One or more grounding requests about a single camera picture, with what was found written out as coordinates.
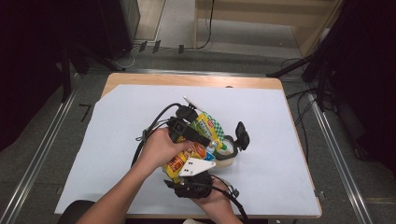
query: person's right hand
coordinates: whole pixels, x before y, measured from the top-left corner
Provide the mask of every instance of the person's right hand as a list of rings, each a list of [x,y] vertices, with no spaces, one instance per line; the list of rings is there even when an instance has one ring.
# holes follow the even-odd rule
[[[216,178],[213,180],[213,187],[228,190],[227,187]],[[212,192],[206,198],[193,199],[192,201],[204,210],[207,216],[217,224],[242,223],[233,213],[230,200],[217,190],[212,189]]]

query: black stand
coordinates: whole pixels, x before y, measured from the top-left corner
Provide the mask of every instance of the black stand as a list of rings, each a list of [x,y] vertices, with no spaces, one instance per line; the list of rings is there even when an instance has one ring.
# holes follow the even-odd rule
[[[330,64],[336,64],[335,55],[338,53],[340,46],[342,45],[342,29],[345,26],[346,21],[348,20],[349,14],[353,11],[353,8],[358,4],[358,1],[346,0],[341,9],[340,15],[338,16],[337,21],[334,26],[327,34],[327,36],[323,39],[323,41],[318,46],[318,49],[300,61],[293,63],[284,69],[277,71],[272,74],[267,74],[268,77],[282,77],[287,73],[305,65],[308,63],[302,78],[304,82],[312,82],[314,78],[319,75],[318,78],[318,98],[317,104],[320,110],[324,111],[323,106],[323,93],[326,84],[326,80],[329,75],[334,70]]]
[[[69,34],[69,31],[64,28],[64,21],[67,21],[67,18],[62,18],[54,13],[54,10],[47,4],[38,3],[37,5],[41,9],[41,13],[46,15],[48,27],[58,38],[62,47],[62,75],[64,85],[62,102],[65,102],[71,93],[70,62],[80,74],[87,74],[89,70],[89,65],[85,61],[84,55],[93,58],[111,71],[120,71],[114,63],[79,44],[78,41]]]

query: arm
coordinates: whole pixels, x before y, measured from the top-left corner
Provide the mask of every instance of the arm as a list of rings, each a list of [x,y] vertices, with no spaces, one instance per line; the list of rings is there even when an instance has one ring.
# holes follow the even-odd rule
[[[213,186],[227,190],[218,179],[213,180]],[[233,213],[231,202],[221,192],[212,189],[212,192],[203,199],[193,200],[217,224],[242,224]]]
[[[146,178],[189,147],[187,141],[174,144],[168,134],[168,129],[154,132],[131,170],[78,223],[121,223]]]

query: small black object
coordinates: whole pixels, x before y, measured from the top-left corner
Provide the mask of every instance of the small black object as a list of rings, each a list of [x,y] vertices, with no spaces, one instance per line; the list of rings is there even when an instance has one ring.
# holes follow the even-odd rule
[[[154,45],[154,49],[152,50],[152,53],[157,53],[158,50],[160,49],[160,45],[161,45],[161,40],[155,41],[155,45]]]
[[[250,138],[248,132],[246,131],[244,123],[242,121],[238,122],[238,126],[235,129],[236,141],[235,143],[240,147],[240,149],[245,150],[250,143]]]
[[[170,118],[166,124],[170,129],[169,136],[174,143],[180,136],[183,136],[185,139],[199,143],[204,147],[207,147],[210,144],[210,139],[201,136],[181,118]]]
[[[79,106],[87,106],[87,110],[85,111],[85,113],[84,113],[84,117],[82,117],[82,119],[81,119],[81,122],[83,122],[84,121],[84,119],[85,118],[87,118],[87,116],[88,116],[88,113],[90,112],[90,110],[91,110],[91,106],[92,105],[84,105],[84,104],[79,104]]]
[[[188,122],[193,122],[198,118],[197,112],[193,107],[183,105],[176,111],[176,116],[181,119],[185,119]]]
[[[178,54],[184,53],[184,45],[179,45],[178,46]]]
[[[147,44],[148,44],[148,42],[147,42],[147,41],[143,42],[143,43],[140,45],[139,52],[142,52],[143,50],[145,50],[145,49],[146,49],[146,45],[147,45]]]
[[[206,198],[212,191],[211,188],[206,187],[212,186],[213,184],[213,179],[208,171],[204,171],[194,176],[184,176],[183,178],[184,181],[182,183],[174,183],[169,180],[164,180],[166,186],[168,186],[169,189],[174,189],[175,194],[179,198]]]

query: floor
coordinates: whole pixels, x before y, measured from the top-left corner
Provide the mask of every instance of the floor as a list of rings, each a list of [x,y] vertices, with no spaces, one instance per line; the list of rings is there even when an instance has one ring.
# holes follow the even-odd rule
[[[155,41],[163,16],[165,0],[139,0],[140,22],[137,27],[137,40]]]
[[[193,1],[166,1],[161,26],[157,34],[157,40],[162,40],[163,47],[177,48],[180,43],[185,46],[192,44],[190,21],[177,20],[172,17],[176,14],[175,11],[180,12],[177,16],[181,16],[183,13],[186,16],[189,15],[188,10],[191,9],[191,2]],[[258,34],[260,38],[255,39],[254,32],[250,32],[261,28],[253,28],[249,31],[242,23],[217,24],[219,23],[213,23],[211,38],[213,45],[208,46],[209,50],[186,51],[183,54],[177,54],[177,49],[161,49],[155,54],[151,53],[149,49],[143,52],[136,51],[134,52],[134,64],[126,68],[126,72],[204,71],[243,77],[265,77],[265,74],[279,70],[286,59],[301,57],[293,43],[288,27],[263,26],[262,29],[269,33]],[[205,29],[205,20],[201,21],[201,26]],[[230,30],[236,30],[239,27],[244,29],[244,32],[240,32],[243,33],[241,35],[222,32],[221,29],[225,30],[227,27]],[[201,34],[202,37],[199,40],[204,42],[205,33],[201,32]],[[130,56],[126,56],[119,63],[127,64],[131,60]],[[306,90],[305,83],[300,79],[302,72],[302,69],[298,69],[291,75],[281,78],[286,94]],[[18,215],[10,222],[0,219],[1,223],[57,222],[59,216],[54,215],[53,211],[62,194],[68,172],[73,165],[92,115],[91,109],[88,111],[87,117],[83,119],[87,107],[82,105],[95,105],[100,99],[110,73],[101,64],[91,63],[88,75],[78,75],[74,78],[74,86],[77,88],[73,101],[70,103],[57,135],[49,146],[46,159],[39,167],[39,173],[34,176],[33,185],[26,189],[28,194],[22,198],[23,203],[18,210]],[[11,196],[25,175],[37,149],[40,148],[41,140],[46,135],[46,131],[61,105],[61,97],[62,88],[48,99],[21,137],[13,145],[0,152],[0,214],[6,211]],[[304,97],[300,107],[305,107],[309,101],[308,97]],[[298,117],[296,98],[289,100],[289,107],[290,113],[296,119]],[[342,121],[333,111],[326,111],[325,116],[331,124],[332,133],[368,208],[372,220],[368,223],[391,223],[396,219],[394,212],[396,211],[396,181],[392,173],[379,162],[357,159]],[[323,191],[326,199],[320,198],[322,217],[318,219],[302,218],[297,223],[364,223],[358,219],[352,206],[346,185],[340,177],[328,140],[318,124],[314,110],[310,109],[304,115],[304,125],[310,148],[309,169],[316,189]],[[297,125],[296,128],[302,146],[306,148],[301,125]],[[293,220],[275,218],[270,219],[269,223],[291,224]]]

